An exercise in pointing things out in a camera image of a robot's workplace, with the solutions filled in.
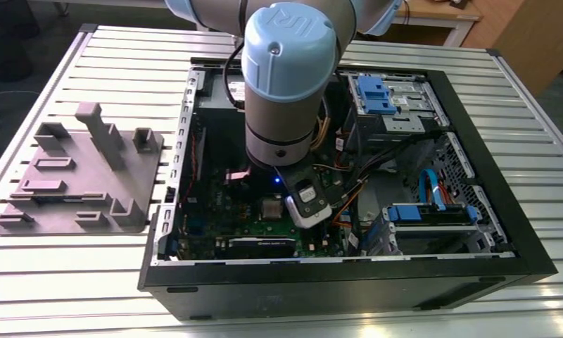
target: black cable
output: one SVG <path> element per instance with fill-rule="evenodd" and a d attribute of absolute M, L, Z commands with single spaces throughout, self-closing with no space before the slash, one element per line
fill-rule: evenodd
<path fill-rule="evenodd" d="M 336 78 L 338 79 L 338 81 L 342 85 L 342 88 L 345 88 L 345 93 L 346 93 L 346 97 L 349 99 L 349 104 L 350 104 L 349 113 L 353 114 L 354 136 L 357 137 L 357 159 L 354 160 L 353 168 L 358 168 L 358 166 L 361 165 L 361 158 L 364 156 L 364 145 L 362 145 L 362 139 L 361 139 L 361 128 L 358 126 L 357 105 L 354 104 L 354 100 L 353 100 L 353 97 L 350 95 L 349 88 L 345 87 L 345 82 L 342 81 L 342 77 L 340 75 L 338 70 L 336 70 L 334 74 L 336 74 Z M 356 179 L 357 179 L 357 170 L 353 172 L 352 177 L 349 179 L 349 182 L 353 182 Z"/>
<path fill-rule="evenodd" d="M 246 29 L 246 7 L 248 0 L 240 0 L 240 13 L 237 14 L 237 24 L 240 25 L 241 37 L 244 37 L 244 30 Z"/>
<path fill-rule="evenodd" d="M 236 101 L 234 96 L 232 95 L 232 91 L 229 90 L 228 71 L 232 65 L 232 61 L 236 59 L 236 56 L 242 50 L 242 48 L 244 48 L 244 42 L 237 46 L 232 55 L 229 55 L 229 58 L 228 58 L 228 61 L 225 61 L 225 67 L 224 67 L 225 95 L 228 96 L 228 100 L 232 103 L 232 105 L 237 109 L 241 109 L 241 110 L 244 110 L 244 101 Z"/>
<path fill-rule="evenodd" d="M 358 178 L 364 178 L 365 176 L 368 176 L 369 172 L 373 169 L 378 168 L 388 161 L 392 161 L 397 157 L 397 154 L 405 151 L 409 148 L 409 146 L 420 143 L 421 141 L 425 141 L 426 139 L 437 139 L 442 135 L 444 135 L 444 131 L 436 130 L 425 134 L 409 136 L 393 148 L 386 149 L 385 151 L 380 152 L 370 158 L 370 160 L 364 164 L 364 166 L 358 170 Z"/>
<path fill-rule="evenodd" d="M 405 7 L 406 7 L 406 25 L 412 20 L 412 6 L 409 5 L 409 0 L 405 0 Z"/>

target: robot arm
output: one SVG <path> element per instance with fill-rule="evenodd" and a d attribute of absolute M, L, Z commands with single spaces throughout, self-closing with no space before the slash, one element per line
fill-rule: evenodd
<path fill-rule="evenodd" d="M 308 154 L 329 76 L 357 30 L 386 32 L 402 0 L 167 0 L 173 13 L 244 37 L 246 148 L 286 166 Z"/>

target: gray vertical post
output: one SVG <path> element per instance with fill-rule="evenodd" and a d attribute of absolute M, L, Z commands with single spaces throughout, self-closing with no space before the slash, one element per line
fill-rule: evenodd
<path fill-rule="evenodd" d="M 125 163 L 123 162 L 123 157 L 116 146 L 120 143 L 117 137 L 120 138 L 121 136 L 119 133 L 109 133 L 109 130 L 100 117 L 101 113 L 103 108 L 100 107 L 100 104 L 95 102 L 81 102 L 79 104 L 75 117 L 88 126 L 88 130 L 92 134 L 93 145 L 103 153 L 104 158 L 109 163 L 111 169 L 121 170 L 125 166 Z"/>

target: workbench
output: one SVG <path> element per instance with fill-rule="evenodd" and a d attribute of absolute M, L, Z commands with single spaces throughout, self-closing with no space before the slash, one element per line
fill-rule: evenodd
<path fill-rule="evenodd" d="M 87 5 L 108 5 L 108 6 L 131 6 L 145 8 L 167 8 L 164 0 L 35 0 L 49 1 L 56 5 L 59 14 L 67 15 L 64 3 L 87 4 Z M 450 33 L 444 42 L 446 47 L 461 46 L 473 24 L 482 19 L 482 14 L 472 3 L 468 3 L 465 9 L 450 6 L 448 2 L 436 2 L 433 0 L 409 0 L 409 24 L 426 27 L 450 28 Z M 401 9 L 394 18 L 393 24 L 406 24 L 406 7 L 401 5 Z M 199 30 L 208 31 L 207 27 L 199 25 Z"/>
<path fill-rule="evenodd" d="M 153 191 L 163 199 L 189 59 L 226 58 L 232 50 L 222 33 L 85 25 L 1 157 L 0 212 L 36 151 L 40 123 L 83 130 L 73 116 L 81 101 L 100 102 L 104 121 L 120 130 L 164 133 Z M 0 334 L 563 336 L 563 136 L 504 59 L 478 49 L 356 42 L 342 64 L 446 72 L 559 273 L 452 311 L 180 323 L 136 289 L 147 232 L 0 237 Z"/>
<path fill-rule="evenodd" d="M 445 27 L 450 28 L 448 39 L 444 42 L 445 47 L 458 47 L 464 43 L 472 27 L 481 21 L 480 13 L 474 4 L 469 2 L 464 9 L 454 8 L 449 2 L 433 0 L 409 0 L 409 13 L 405 2 L 394 18 L 393 24 Z"/>

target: wooden cabinet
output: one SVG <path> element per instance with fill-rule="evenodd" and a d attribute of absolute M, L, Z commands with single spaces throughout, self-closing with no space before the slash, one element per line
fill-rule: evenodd
<path fill-rule="evenodd" d="M 537 95 L 563 69 L 563 0 L 473 0 L 484 14 L 462 46 L 493 48 Z"/>

